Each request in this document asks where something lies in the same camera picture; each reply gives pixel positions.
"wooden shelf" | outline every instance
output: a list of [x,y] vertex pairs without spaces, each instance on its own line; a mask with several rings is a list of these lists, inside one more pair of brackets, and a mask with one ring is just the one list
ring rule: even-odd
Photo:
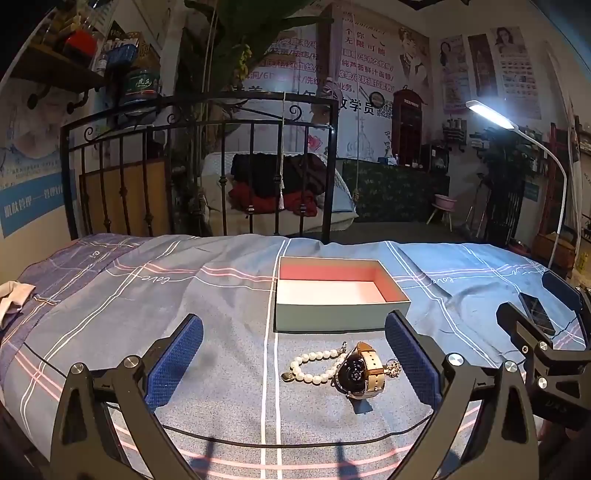
[[74,63],[50,47],[38,44],[27,47],[11,76],[74,93],[100,88],[105,84],[104,78],[97,73]]

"watch face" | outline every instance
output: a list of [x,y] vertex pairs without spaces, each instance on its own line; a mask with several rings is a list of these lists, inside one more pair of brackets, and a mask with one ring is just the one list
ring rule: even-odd
[[379,92],[373,92],[369,94],[369,103],[371,103],[375,108],[382,108],[386,100],[384,96]]
[[354,352],[346,358],[339,368],[337,380],[347,392],[365,392],[365,362],[358,353]]

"black metal bed frame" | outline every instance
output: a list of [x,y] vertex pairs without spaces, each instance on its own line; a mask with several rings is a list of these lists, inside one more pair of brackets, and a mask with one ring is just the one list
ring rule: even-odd
[[[236,100],[236,103],[223,103],[220,100]],[[282,118],[278,115],[273,115],[268,112],[263,112],[259,110],[254,110],[251,108],[246,108],[244,105],[248,100],[275,100],[280,102],[288,102],[290,105],[289,111],[290,114],[294,115],[293,118]],[[329,112],[329,123],[328,124],[314,124],[311,122],[303,122],[300,121],[302,116],[301,107],[298,103],[306,103],[309,105],[323,105],[327,108]],[[198,121],[195,119],[192,113],[188,113],[191,109],[187,109],[187,107],[191,107],[198,104],[209,104],[209,105],[217,105],[221,106],[222,108],[226,109],[227,111],[232,110],[236,111],[245,111],[250,113],[256,113],[260,115],[261,119],[235,119],[230,118],[227,120],[205,120],[205,121]],[[173,112],[168,115],[166,119],[165,125],[147,125],[143,126],[140,125],[140,122],[145,119],[146,115],[149,113],[160,113],[166,108],[174,108],[181,112],[181,115],[178,112]],[[103,132],[101,134],[95,135],[92,137],[94,133],[94,127],[90,124],[100,120],[113,120],[116,119],[119,115],[123,115],[126,113],[135,112],[138,110],[142,110],[145,113],[138,116],[138,120],[135,124],[129,125],[128,127],[113,127],[110,130]],[[86,157],[85,151],[87,147],[98,145],[99,150],[99,168],[98,173],[100,177],[100,191],[101,191],[101,201],[102,201],[102,209],[103,209],[103,225],[107,232],[111,232],[111,220],[109,218],[109,212],[107,208],[107,201],[106,201],[106,192],[105,192],[105,166],[103,163],[103,144],[104,142],[113,142],[117,141],[119,146],[119,179],[120,179],[120,189],[119,195],[121,197],[121,202],[123,205],[124,211],[124,218],[125,218],[125,226],[126,232],[128,235],[131,234],[131,228],[129,224],[129,213],[127,207],[127,188],[125,185],[125,162],[124,162],[124,155],[123,155],[123,141],[126,137],[131,137],[134,135],[141,135],[142,136],[142,155],[141,155],[141,164],[142,164],[142,176],[143,176],[143,189],[144,189],[144,205],[145,205],[145,216],[143,218],[144,222],[147,224],[148,232],[150,236],[153,235],[152,231],[152,220],[154,219],[151,211],[150,211],[150,201],[148,198],[148,176],[147,176],[147,140],[152,137],[154,132],[158,131],[165,131],[166,132],[166,144],[164,148],[164,168],[165,168],[165,188],[166,188],[166,198],[167,198],[167,210],[168,210],[168,220],[169,220],[169,228],[170,233],[175,233],[175,224],[174,224],[174,212],[173,212],[173,198],[172,198],[172,179],[171,179],[171,131],[174,129],[179,128],[187,128],[190,130],[190,152],[192,155],[192,163],[193,163],[193,180],[200,174],[197,171],[197,166],[200,164],[201,161],[201,134],[203,128],[208,126],[216,126],[221,125],[222,132],[226,131],[227,125],[250,125],[250,161],[248,164],[249,170],[249,178],[252,179],[252,162],[253,162],[253,154],[254,151],[254,138],[255,138],[255,126],[256,125],[276,125],[278,128],[277,134],[277,170],[274,176],[274,184],[275,184],[275,232],[274,235],[279,235],[279,204],[280,204],[280,185],[281,185],[281,161],[280,161],[280,151],[282,146],[282,136],[283,136],[283,126],[297,126],[297,127],[304,127],[305,136],[304,139],[307,139],[308,133],[310,128],[318,128],[324,129],[328,133],[328,152],[327,152],[327,173],[326,173],[326,192],[324,196],[324,207],[323,207],[323,221],[322,221],[322,236],[321,240],[323,243],[327,244],[330,241],[330,224],[332,218],[332,204],[333,204],[333,189],[335,187],[335,170],[336,170],[336,146],[337,146],[337,129],[338,129],[338,121],[339,121],[339,104],[336,100],[333,99],[325,99],[325,98],[318,98],[315,96],[310,95],[296,95],[293,93],[278,93],[278,92],[244,92],[244,91],[234,91],[234,92],[220,92],[220,93],[198,93],[198,94],[191,94],[191,95],[178,95],[178,96],[169,96],[169,97],[159,97],[154,100],[144,100],[142,102],[137,102],[128,105],[122,105],[113,109],[105,110],[102,112],[95,113],[90,116],[86,116],[84,118],[80,118],[74,122],[71,122],[61,128],[60,131],[60,160],[61,160],[61,180],[63,184],[63,196],[64,196],[64,205],[66,208],[66,218],[68,223],[68,229],[70,231],[70,237],[72,240],[79,237],[78,226],[76,224],[76,215],[74,212],[74,204],[73,204],[73,195],[72,195],[72,186],[70,184],[70,160],[71,155],[75,152],[80,151],[80,159],[82,164],[82,172],[80,175],[80,210],[82,213],[82,221],[84,225],[84,230],[86,234],[93,233],[93,225],[92,220],[90,218],[90,209],[89,209],[89,195],[88,190],[86,187]],[[85,128],[84,130],[84,142],[71,146],[72,144],[72,133],[80,128]],[[226,149],[226,138],[225,134],[222,135],[221,138],[221,172],[220,172],[220,185],[222,188],[222,218],[223,218],[223,233],[227,235],[228,227],[226,221],[226,171],[225,171],[225,150]],[[307,157],[308,154],[308,145],[307,141],[304,141],[304,159]],[[306,208],[303,204],[303,196],[304,190],[306,188],[306,180],[307,180],[307,162],[304,161],[303,165],[303,184],[302,184],[302,200],[300,204],[300,229],[299,234],[300,236],[303,235],[303,226],[304,226],[304,213]],[[254,215],[254,207],[252,205],[253,199],[253,189],[252,189],[252,182],[250,181],[250,198],[249,198],[249,207],[246,211],[249,217],[249,230],[250,233],[253,233],[253,215]]]

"white cloth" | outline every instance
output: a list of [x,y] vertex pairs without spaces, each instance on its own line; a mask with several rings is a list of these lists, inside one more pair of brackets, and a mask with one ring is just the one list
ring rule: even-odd
[[19,312],[33,290],[35,285],[17,281],[7,281],[0,285],[0,330],[6,326],[5,316]]

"gift box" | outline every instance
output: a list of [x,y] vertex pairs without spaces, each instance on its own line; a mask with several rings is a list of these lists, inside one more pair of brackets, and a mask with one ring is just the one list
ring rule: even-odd
[[379,260],[281,257],[275,295],[277,332],[383,330],[410,300]]

